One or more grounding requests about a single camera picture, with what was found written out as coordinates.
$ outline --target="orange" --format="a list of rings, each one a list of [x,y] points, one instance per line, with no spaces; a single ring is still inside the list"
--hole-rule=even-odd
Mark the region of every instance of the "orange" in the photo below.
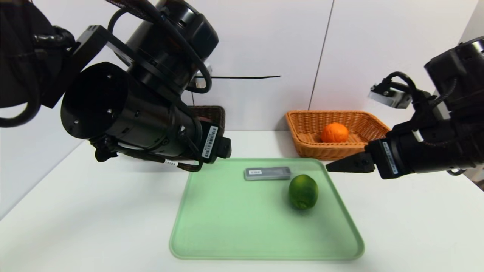
[[[332,123],[324,127],[321,140],[324,143],[343,143],[348,141],[348,129],[339,123]]]

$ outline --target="gray box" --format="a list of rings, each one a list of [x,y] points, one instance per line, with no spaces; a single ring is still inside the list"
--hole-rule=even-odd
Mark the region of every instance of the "gray box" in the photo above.
[[[287,166],[269,168],[247,168],[244,173],[246,181],[291,179],[291,170]]]

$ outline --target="orange wicker basket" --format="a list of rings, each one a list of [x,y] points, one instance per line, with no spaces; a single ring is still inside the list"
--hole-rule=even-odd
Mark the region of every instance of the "orange wicker basket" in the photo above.
[[[286,114],[286,119],[299,156],[325,161],[362,152],[369,141],[385,137],[390,130],[374,115],[364,111],[294,110]],[[323,128],[335,122],[348,128],[348,141],[321,142]]]

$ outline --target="plastic tray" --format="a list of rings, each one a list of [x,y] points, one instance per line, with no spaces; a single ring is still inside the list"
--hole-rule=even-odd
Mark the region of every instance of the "plastic tray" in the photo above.
[[[290,180],[246,181],[251,167],[288,166],[319,187],[316,205],[291,207]],[[228,159],[191,173],[170,239],[182,259],[354,259],[363,240],[324,166],[315,159]]]

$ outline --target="green lime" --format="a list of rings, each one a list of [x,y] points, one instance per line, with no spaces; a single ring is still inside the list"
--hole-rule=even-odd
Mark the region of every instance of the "green lime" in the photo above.
[[[314,207],[318,193],[318,184],[308,175],[299,175],[289,184],[289,200],[294,207],[301,210]]]

